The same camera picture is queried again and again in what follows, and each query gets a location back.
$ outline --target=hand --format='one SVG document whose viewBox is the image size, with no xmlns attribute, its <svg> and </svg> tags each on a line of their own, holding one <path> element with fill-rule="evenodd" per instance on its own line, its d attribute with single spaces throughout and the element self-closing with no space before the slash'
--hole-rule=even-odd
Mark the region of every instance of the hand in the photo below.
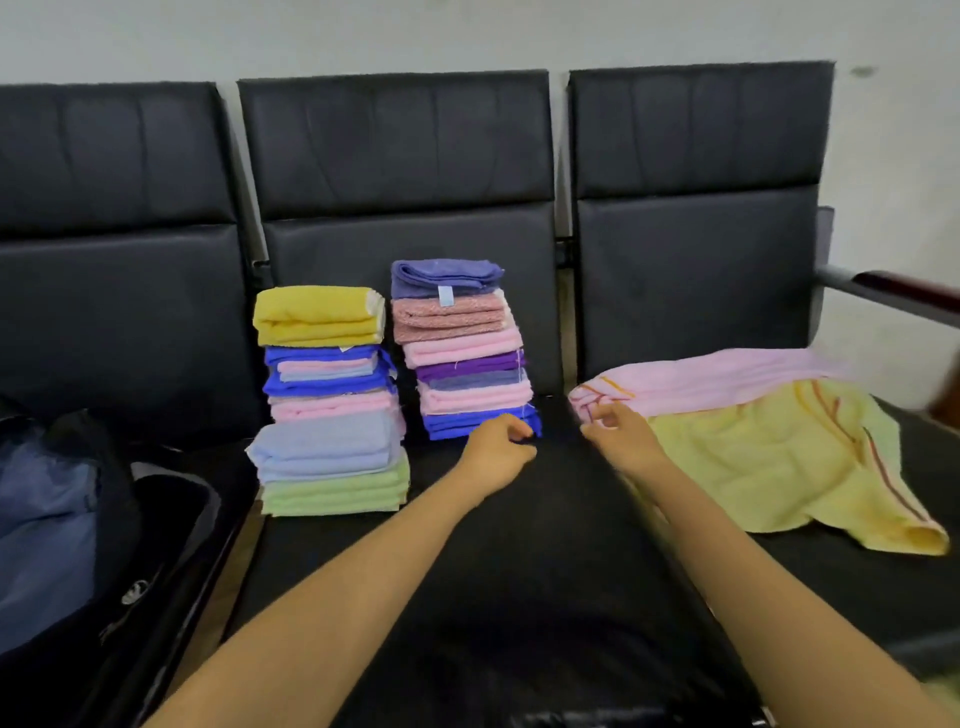
<svg viewBox="0 0 960 728">
<path fill-rule="evenodd" d="M 593 422 L 580 431 L 621 473 L 642 479 L 672 464 L 651 426 L 623 402 L 601 404 L 590 415 Z"/>
<path fill-rule="evenodd" d="M 512 483 L 523 466 L 537 456 L 534 446 L 513 442 L 533 434 L 528 424 L 513 415 L 487 420 L 470 433 L 460 462 L 451 474 L 463 478 L 479 503 Z"/>
</svg>

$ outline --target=blue fabric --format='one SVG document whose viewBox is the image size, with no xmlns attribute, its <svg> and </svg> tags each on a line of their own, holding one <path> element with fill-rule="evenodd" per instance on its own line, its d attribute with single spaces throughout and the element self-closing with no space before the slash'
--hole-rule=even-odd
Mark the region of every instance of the blue fabric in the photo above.
<svg viewBox="0 0 960 728">
<path fill-rule="evenodd" d="M 263 391 L 271 397 L 329 397 L 370 392 L 371 389 L 396 391 L 392 377 L 396 371 L 387 361 L 380 359 L 376 370 L 366 376 L 346 376 L 339 379 L 315 379 L 311 381 L 282 381 L 279 372 L 271 368 L 270 378 Z"/>
<path fill-rule="evenodd" d="M 540 415 L 532 404 L 524 404 L 522 407 L 513 407 L 511 409 L 491 409 L 486 412 L 460 412 L 454 415 L 424 415 L 423 426 L 426 427 L 427 435 L 431 440 L 448 440 L 453 437 L 466 437 L 478 425 L 499 417 L 502 414 L 510 414 L 519 417 L 523 422 L 531 426 L 534 434 L 540 437 L 543 433 L 543 427 L 540 424 Z"/>
<path fill-rule="evenodd" d="M 454 296 L 492 293 L 503 278 L 503 269 L 489 260 L 444 257 L 395 260 L 390 273 L 390 295 L 395 299 L 436 298 L 441 285 L 450 286 Z"/>
<path fill-rule="evenodd" d="M 338 369 L 336 372 L 277 372 L 280 381 L 329 381 L 350 376 L 370 376 L 376 372 L 378 360 L 358 359 L 358 366 Z"/>
<path fill-rule="evenodd" d="M 396 413 L 357 412 L 267 425 L 247 455 L 262 483 L 378 473 L 400 456 Z"/>
<path fill-rule="evenodd" d="M 376 353 L 380 353 L 381 356 L 387 356 L 387 353 L 376 344 L 364 344 L 358 347 L 350 347 L 345 352 L 341 352 L 339 347 L 315 347 L 312 349 L 299 347 L 267 347 L 265 358 L 269 366 L 274 366 L 281 361 L 352 361 L 353 359 L 369 359 Z"/>
<path fill-rule="evenodd" d="M 527 378 L 527 370 L 512 369 L 500 372 L 481 372 L 475 375 L 449 376 L 446 379 L 434 379 L 428 386 L 440 392 L 453 392 L 461 389 L 480 389 L 495 387 L 498 384 L 517 384 Z"/>
<path fill-rule="evenodd" d="M 0 653 L 93 597 L 97 471 L 41 438 L 32 428 L 0 444 Z"/>
</svg>

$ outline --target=purple towel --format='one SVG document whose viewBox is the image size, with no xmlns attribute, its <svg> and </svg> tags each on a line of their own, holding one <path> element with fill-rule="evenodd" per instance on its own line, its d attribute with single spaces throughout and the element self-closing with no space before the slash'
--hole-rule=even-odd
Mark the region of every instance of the purple towel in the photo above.
<svg viewBox="0 0 960 728">
<path fill-rule="evenodd" d="M 491 409 L 486 412 L 461 412 L 455 415 L 424 415 L 423 426 L 431 440 L 448 440 L 453 437 L 466 437 L 480 424 L 492 420 L 504 413 L 515 415 L 531 426 L 534 434 L 543 433 L 540 415 L 533 404 L 524 404 L 512 409 Z"/>
<path fill-rule="evenodd" d="M 527 378 L 524 369 L 505 369 L 499 372 L 480 372 L 475 375 L 449 376 L 446 379 L 434 379 L 430 389 L 437 392 L 455 392 L 461 389 L 479 389 L 495 387 L 499 384 L 517 384 Z"/>
<path fill-rule="evenodd" d="M 450 361 L 444 364 L 430 364 L 416 370 L 417 379 L 430 383 L 436 379 L 446 379 L 451 376 L 475 375 L 481 372 L 502 372 L 504 370 L 519 369 L 526 366 L 527 360 L 523 349 L 515 352 L 481 356 L 479 359 L 465 359 L 464 361 Z"/>
<path fill-rule="evenodd" d="M 503 269 L 488 260 L 437 257 L 395 260 L 390 266 L 390 295 L 395 299 L 437 298 L 437 287 L 448 285 L 454 296 L 476 296 L 496 290 Z"/>
</svg>

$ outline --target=blue towel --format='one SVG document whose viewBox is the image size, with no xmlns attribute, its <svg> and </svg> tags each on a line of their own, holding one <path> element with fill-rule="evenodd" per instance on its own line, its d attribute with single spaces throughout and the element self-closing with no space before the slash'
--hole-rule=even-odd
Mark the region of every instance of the blue towel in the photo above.
<svg viewBox="0 0 960 728">
<path fill-rule="evenodd" d="M 275 423 L 260 430 L 247 455 L 262 483 L 379 473 L 400 456 L 397 427 L 388 410 Z"/>
<path fill-rule="evenodd" d="M 339 347 L 317 347 L 313 349 L 267 347 L 266 361 L 270 366 L 279 364 L 281 361 L 352 361 L 353 359 L 369 359 L 376 353 L 387 357 L 387 361 L 390 361 L 387 353 L 375 344 L 350 347 L 345 352 L 341 352 Z"/>
<path fill-rule="evenodd" d="M 440 392 L 453 392 L 460 389 L 479 389 L 495 387 L 498 384 L 517 384 L 527 378 L 525 369 L 508 369 L 500 372 L 480 372 L 475 375 L 448 376 L 446 379 L 434 379 L 430 389 Z"/>
<path fill-rule="evenodd" d="M 431 440 L 447 440 L 452 437 L 466 437 L 481 423 L 492 420 L 502 414 L 519 417 L 531 426 L 534 434 L 540 437 L 543 432 L 540 415 L 532 404 L 512 409 L 492 409 L 486 412 L 461 412 L 455 415 L 424 415 L 423 426 Z"/>
<path fill-rule="evenodd" d="M 263 391 L 271 397 L 329 397 L 370 392 L 372 389 L 396 391 L 393 383 L 396 371 L 382 358 L 376 363 L 371 375 L 347 376 L 339 379 L 316 379 L 313 381 L 283 381 L 276 369 L 270 370 L 270 378 Z"/>
<path fill-rule="evenodd" d="M 437 298 L 437 287 L 450 286 L 454 296 L 476 296 L 496 290 L 503 269 L 488 260 L 431 258 L 395 260 L 390 266 L 391 297 L 395 299 Z"/>
</svg>

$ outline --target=pale yellow towel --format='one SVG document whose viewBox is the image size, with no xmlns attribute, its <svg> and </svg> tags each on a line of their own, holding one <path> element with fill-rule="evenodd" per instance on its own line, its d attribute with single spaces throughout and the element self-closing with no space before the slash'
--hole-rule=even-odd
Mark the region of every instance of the pale yellow towel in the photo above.
<svg viewBox="0 0 960 728">
<path fill-rule="evenodd" d="M 253 308 L 260 346 L 352 347 L 383 341 L 383 296 L 370 288 L 288 285 L 261 291 Z"/>
<path fill-rule="evenodd" d="M 947 532 L 900 477 L 899 426 L 852 384 L 796 381 L 746 404 L 649 422 L 746 531 L 815 520 L 878 551 L 948 550 Z"/>
</svg>

